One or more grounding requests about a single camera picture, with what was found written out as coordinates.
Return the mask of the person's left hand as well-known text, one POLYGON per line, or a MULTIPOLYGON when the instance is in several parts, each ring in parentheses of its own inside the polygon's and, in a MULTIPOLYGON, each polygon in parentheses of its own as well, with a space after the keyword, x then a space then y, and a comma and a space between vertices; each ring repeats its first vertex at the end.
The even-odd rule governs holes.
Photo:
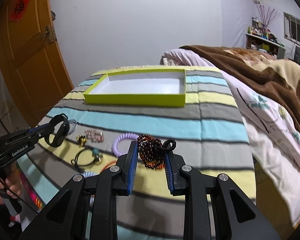
MULTIPOLYGON (((0 190, 5 190, 6 193, 14 198, 17 199, 21 196, 22 187, 21 187, 21 179, 16 167, 16 162, 10 165, 10 173, 7 175, 4 183, 0 182, 0 190)), ((0 195, 0 204, 4 204, 3 198, 0 195)))

